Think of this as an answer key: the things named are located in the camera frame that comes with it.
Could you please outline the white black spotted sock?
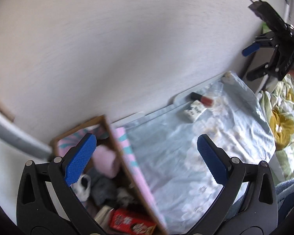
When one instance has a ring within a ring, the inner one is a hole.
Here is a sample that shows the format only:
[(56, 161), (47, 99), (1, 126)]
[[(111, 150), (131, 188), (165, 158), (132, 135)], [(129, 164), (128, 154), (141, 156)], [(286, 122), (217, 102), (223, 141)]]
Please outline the white black spotted sock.
[(80, 200), (85, 202), (88, 200), (91, 191), (91, 178), (87, 174), (82, 174), (76, 183), (71, 184), (71, 189)]

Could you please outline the grey paw plush sock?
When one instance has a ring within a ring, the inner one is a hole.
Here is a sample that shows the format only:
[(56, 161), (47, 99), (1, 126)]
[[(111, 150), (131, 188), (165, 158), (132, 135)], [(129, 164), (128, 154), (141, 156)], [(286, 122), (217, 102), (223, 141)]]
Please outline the grey paw plush sock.
[(96, 206), (115, 206), (117, 203), (117, 187), (113, 181), (98, 172), (95, 168), (90, 169), (87, 175), (91, 178), (90, 196)]

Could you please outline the silver foil tube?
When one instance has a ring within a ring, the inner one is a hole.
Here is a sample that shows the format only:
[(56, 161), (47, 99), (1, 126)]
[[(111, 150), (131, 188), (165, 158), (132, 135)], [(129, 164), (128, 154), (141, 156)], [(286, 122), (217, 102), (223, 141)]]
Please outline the silver foil tube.
[(96, 214), (94, 220), (100, 227), (102, 227), (104, 230), (107, 230), (109, 227), (109, 220), (111, 213), (113, 211), (113, 208), (105, 205), (100, 211)]

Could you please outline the pink fluffy sock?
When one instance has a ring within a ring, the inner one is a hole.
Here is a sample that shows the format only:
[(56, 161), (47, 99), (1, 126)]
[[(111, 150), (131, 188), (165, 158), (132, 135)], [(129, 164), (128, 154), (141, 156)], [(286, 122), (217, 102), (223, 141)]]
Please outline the pink fluffy sock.
[(110, 179), (117, 176), (120, 170), (120, 161), (115, 151), (105, 145), (96, 147), (92, 154), (92, 161), (96, 170)]

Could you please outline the floral green yellow quilt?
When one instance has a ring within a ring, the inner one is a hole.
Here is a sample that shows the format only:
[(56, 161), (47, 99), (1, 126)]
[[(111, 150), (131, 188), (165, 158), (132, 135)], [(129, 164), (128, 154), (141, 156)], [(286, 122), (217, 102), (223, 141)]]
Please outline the floral green yellow quilt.
[(272, 91), (260, 91), (257, 99), (275, 140), (269, 166), (277, 185), (294, 179), (294, 79), (286, 75)]

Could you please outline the cardboard box pink lining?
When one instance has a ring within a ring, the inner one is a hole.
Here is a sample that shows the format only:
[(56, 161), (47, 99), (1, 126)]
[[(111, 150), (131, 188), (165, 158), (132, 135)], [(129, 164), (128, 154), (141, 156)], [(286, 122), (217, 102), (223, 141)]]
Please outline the cardboard box pink lining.
[(160, 214), (154, 196), (136, 164), (124, 128), (114, 129), (105, 115), (94, 117), (53, 138), (50, 145), (54, 154), (64, 156), (86, 133), (95, 135), (98, 146), (85, 170), (95, 167), (100, 174), (110, 179), (122, 171), (122, 184), (133, 187), (133, 194), (156, 223), (157, 234), (167, 234), (164, 217)]

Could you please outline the light blue floral cloth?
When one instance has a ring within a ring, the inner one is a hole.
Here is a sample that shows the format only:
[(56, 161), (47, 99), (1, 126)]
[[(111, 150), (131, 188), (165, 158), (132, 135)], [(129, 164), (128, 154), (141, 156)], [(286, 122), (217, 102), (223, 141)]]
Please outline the light blue floral cloth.
[(245, 163), (269, 161), (275, 150), (255, 94), (235, 73), (225, 73), (200, 94), (214, 104), (196, 121), (187, 117), (191, 103), (185, 101), (115, 130), (124, 160), (168, 234), (187, 232), (222, 188), (198, 152), (200, 135)]

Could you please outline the white floral small box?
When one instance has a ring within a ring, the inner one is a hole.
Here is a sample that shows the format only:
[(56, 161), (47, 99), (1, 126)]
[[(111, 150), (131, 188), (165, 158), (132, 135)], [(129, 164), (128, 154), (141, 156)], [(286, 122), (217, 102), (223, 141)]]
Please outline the white floral small box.
[(186, 118), (192, 123), (196, 122), (199, 117), (207, 110), (207, 107), (198, 100), (190, 103), (183, 111)]

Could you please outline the white black fuzzy sock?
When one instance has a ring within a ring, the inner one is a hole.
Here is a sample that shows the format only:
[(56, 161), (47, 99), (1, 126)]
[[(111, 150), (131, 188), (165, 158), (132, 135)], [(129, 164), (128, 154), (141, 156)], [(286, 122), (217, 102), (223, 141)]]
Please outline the white black fuzzy sock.
[(137, 200), (133, 197), (126, 188), (117, 188), (117, 203), (126, 208), (130, 205), (137, 204)]

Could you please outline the black red lipstick tube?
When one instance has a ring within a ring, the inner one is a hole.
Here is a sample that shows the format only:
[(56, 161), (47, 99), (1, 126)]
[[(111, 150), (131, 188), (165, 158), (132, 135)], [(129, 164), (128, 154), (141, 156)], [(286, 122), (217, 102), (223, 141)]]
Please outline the black red lipstick tube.
[(201, 94), (195, 93), (195, 92), (191, 92), (190, 98), (193, 101), (197, 100), (197, 101), (201, 102), (207, 108), (211, 108), (214, 105), (213, 99), (208, 98), (206, 96), (203, 96)]

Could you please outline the white folding table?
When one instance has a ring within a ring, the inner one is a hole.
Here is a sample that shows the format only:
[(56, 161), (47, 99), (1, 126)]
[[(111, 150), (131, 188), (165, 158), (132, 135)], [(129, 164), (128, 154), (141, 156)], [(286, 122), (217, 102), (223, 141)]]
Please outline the white folding table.
[[(214, 83), (215, 81), (218, 81), (220, 78), (223, 77), (225, 73), (220, 73), (218, 74), (217, 76), (214, 76), (192, 88), (189, 88), (177, 95), (175, 95), (174, 97), (172, 97), (169, 102), (168, 102), (168, 107), (171, 106), (171, 105), (180, 105), (180, 104), (183, 104), (187, 101), (187, 97), (191, 94), (191, 92), (196, 92), (196, 91), (199, 91), (201, 90), (202, 88), (205, 88), (207, 85), (211, 84), (211, 83)], [(130, 116), (127, 116), (123, 119), (120, 119), (118, 121), (115, 121), (112, 123), (112, 125), (114, 127), (120, 127), (120, 126), (124, 126), (126, 125), (127, 123), (131, 123), (132, 121), (135, 121), (137, 119), (140, 119), (142, 117), (145, 117), (147, 115), (146, 112), (144, 111), (140, 111), (140, 112), (136, 112)]]

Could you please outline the red cartoon milk carton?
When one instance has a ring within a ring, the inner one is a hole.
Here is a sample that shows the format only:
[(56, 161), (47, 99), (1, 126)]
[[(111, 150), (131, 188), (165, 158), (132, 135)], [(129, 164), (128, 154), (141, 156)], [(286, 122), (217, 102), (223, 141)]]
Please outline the red cartoon milk carton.
[(148, 216), (117, 209), (110, 214), (109, 228), (125, 234), (153, 234), (156, 224)]

